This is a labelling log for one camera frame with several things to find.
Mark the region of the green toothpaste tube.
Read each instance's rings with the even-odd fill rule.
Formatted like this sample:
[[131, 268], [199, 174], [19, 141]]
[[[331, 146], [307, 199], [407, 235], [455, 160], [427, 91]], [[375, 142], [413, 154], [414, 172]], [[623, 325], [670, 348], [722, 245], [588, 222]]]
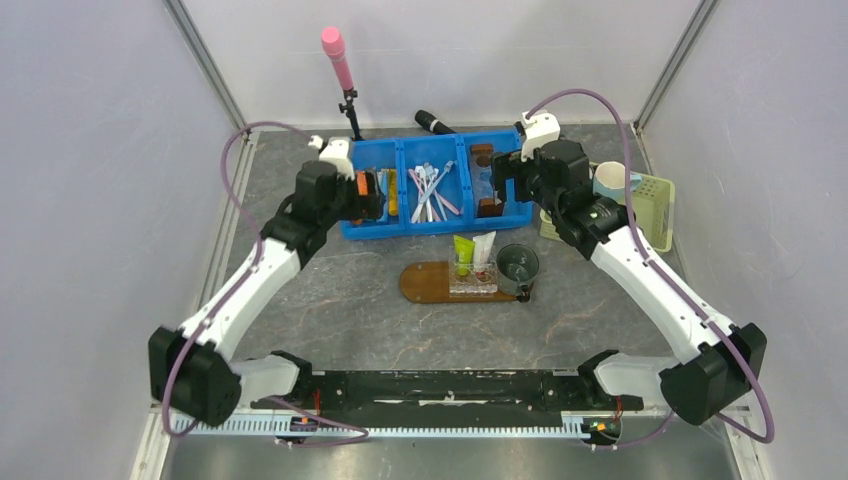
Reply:
[[467, 276], [473, 268], [475, 243], [465, 237], [454, 235], [453, 245], [456, 254], [456, 273], [460, 277]]

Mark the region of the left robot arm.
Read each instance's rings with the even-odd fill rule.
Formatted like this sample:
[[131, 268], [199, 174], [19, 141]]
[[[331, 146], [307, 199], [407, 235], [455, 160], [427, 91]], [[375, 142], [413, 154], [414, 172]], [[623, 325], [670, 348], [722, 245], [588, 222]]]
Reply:
[[235, 348], [276, 293], [321, 249], [339, 221], [378, 219], [386, 196], [378, 173], [342, 173], [328, 161], [309, 161], [295, 190], [259, 231], [244, 263], [209, 302], [178, 328], [160, 327], [148, 340], [151, 394], [164, 425], [177, 411], [194, 424], [223, 424], [239, 406], [279, 397], [306, 405], [313, 379], [292, 356], [272, 353], [235, 362]]

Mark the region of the light blue toothbrush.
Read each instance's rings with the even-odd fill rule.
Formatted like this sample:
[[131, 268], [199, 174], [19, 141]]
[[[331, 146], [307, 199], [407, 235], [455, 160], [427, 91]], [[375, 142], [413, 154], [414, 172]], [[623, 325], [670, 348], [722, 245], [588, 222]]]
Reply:
[[425, 190], [426, 196], [425, 201], [428, 201], [432, 197], [432, 193], [434, 191], [438, 191], [438, 187], [440, 186], [442, 180], [445, 176], [452, 170], [454, 165], [453, 161], [448, 161], [443, 170], [435, 177], [435, 179], [428, 185], [428, 188]]

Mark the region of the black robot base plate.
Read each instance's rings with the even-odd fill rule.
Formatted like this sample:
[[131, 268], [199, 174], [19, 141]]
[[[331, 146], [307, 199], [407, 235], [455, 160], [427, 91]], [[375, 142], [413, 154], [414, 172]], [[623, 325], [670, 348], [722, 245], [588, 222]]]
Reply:
[[308, 370], [283, 400], [373, 428], [555, 427], [563, 412], [641, 411], [574, 370]]

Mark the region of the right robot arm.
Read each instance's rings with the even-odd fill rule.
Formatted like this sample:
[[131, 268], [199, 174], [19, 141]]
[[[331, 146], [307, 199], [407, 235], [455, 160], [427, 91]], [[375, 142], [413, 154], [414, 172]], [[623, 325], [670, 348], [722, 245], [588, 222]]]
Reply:
[[752, 392], [764, 417], [767, 443], [774, 417], [758, 382], [767, 339], [753, 323], [739, 326], [711, 307], [651, 252], [626, 206], [593, 187], [594, 169], [573, 141], [554, 140], [532, 150], [496, 153], [491, 182], [498, 199], [534, 202], [552, 220], [559, 237], [612, 278], [663, 335], [669, 357], [634, 357], [615, 350], [584, 363], [577, 382], [580, 400], [602, 408], [616, 396], [667, 406], [680, 419], [700, 425]]

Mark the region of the white toothpaste tube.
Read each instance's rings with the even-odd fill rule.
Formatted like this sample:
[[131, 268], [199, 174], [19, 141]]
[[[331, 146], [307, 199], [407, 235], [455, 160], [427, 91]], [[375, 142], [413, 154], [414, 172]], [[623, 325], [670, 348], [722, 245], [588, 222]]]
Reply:
[[495, 238], [495, 231], [476, 235], [472, 238], [474, 244], [472, 267], [475, 273], [484, 272], [488, 268]]

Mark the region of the clear acrylic toothbrush holder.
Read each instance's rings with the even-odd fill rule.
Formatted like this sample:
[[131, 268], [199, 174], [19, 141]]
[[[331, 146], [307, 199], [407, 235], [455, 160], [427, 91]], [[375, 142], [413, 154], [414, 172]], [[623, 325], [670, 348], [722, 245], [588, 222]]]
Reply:
[[475, 263], [473, 257], [463, 262], [453, 251], [448, 262], [448, 295], [451, 298], [493, 297], [498, 291], [498, 273], [492, 257]]

